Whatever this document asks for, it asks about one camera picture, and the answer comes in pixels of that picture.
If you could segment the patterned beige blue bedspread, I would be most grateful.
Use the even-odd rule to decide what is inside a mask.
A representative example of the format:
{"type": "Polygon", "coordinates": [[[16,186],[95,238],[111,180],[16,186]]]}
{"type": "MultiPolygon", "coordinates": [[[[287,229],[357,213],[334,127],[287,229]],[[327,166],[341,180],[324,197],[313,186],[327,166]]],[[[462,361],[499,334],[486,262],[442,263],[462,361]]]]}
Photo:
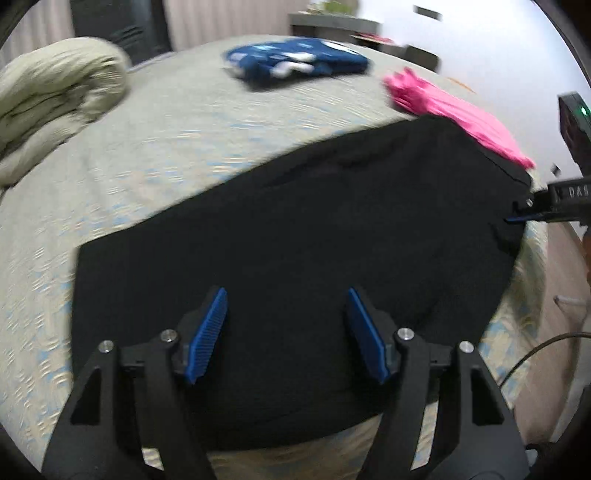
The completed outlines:
{"type": "MultiPolygon", "coordinates": [[[[216,41],[127,70],[128,90],[116,106],[7,188],[1,201],[1,426],[41,476],[53,430],[86,363],[79,371],[72,368],[73,289],[82,245],[301,147],[435,116],[391,107],[375,75],[386,56],[374,51],[352,48],[370,60],[363,74],[299,77],[267,86],[237,78],[224,61],[228,50],[271,41],[281,40],[216,41]]],[[[481,339],[469,341],[506,403],[510,391],[501,384],[492,356],[492,326],[509,305],[525,260],[529,226],[519,225],[524,233],[510,283],[481,339]]],[[[256,470],[290,470],[298,477],[321,479],[335,469],[361,479],[388,405],[358,425],[311,441],[211,451],[190,420],[186,394],[197,382],[184,385],[181,396],[213,479],[245,479],[256,470]]],[[[134,387],[143,459],[160,468],[145,383],[137,378],[134,387]]],[[[416,468],[431,458],[438,393],[439,379],[432,377],[416,468]]]]}

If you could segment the black pants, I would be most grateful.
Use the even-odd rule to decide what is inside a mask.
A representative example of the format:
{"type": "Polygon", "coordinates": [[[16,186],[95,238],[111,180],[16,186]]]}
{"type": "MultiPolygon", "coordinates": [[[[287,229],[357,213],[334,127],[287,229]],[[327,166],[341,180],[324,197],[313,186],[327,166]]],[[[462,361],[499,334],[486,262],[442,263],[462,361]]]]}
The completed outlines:
{"type": "Polygon", "coordinates": [[[341,432],[382,413],[392,389],[368,372],[346,291],[429,342],[478,342],[521,249],[524,228],[506,219],[530,188],[521,166],[441,117],[301,147],[82,245],[72,368],[102,340],[174,327],[221,286],[228,317],[186,394],[205,447],[341,432]]]}

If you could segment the blue white folded garment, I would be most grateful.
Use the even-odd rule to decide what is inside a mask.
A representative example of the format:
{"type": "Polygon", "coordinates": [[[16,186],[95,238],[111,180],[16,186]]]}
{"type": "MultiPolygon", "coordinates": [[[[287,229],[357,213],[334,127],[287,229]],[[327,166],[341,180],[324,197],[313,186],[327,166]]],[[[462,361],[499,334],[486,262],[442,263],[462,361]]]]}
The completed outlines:
{"type": "Polygon", "coordinates": [[[349,46],[314,37],[291,38],[236,47],[224,53],[235,76],[254,86],[291,78],[363,74],[370,60],[349,46]]]}

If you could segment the dark wooden wardrobe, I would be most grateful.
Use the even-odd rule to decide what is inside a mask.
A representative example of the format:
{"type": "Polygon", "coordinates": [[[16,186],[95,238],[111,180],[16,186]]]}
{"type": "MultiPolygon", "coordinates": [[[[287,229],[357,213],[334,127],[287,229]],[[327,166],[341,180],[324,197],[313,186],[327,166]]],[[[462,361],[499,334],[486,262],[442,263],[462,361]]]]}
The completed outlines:
{"type": "Polygon", "coordinates": [[[161,0],[71,0],[76,36],[114,43],[137,65],[172,51],[161,0]]]}

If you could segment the rolled beige striped blanket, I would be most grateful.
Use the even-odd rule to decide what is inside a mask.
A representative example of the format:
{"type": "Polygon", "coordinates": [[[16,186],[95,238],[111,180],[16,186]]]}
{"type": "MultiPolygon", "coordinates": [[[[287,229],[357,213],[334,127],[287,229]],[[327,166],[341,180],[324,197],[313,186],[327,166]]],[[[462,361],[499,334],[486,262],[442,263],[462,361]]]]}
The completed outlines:
{"type": "Polygon", "coordinates": [[[22,54],[1,70],[1,187],[116,106],[128,90],[128,55],[75,37],[22,54]]]}

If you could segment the pink folded garment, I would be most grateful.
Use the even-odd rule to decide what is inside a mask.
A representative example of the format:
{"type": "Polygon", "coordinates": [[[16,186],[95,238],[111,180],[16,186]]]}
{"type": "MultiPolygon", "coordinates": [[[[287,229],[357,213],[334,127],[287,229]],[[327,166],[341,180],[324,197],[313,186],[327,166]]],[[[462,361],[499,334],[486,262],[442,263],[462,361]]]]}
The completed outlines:
{"type": "Polygon", "coordinates": [[[383,82],[394,104],[403,110],[416,116],[430,114],[451,119],[483,147],[525,170],[536,168],[509,129],[483,108],[444,91],[408,67],[386,75],[383,82]]]}

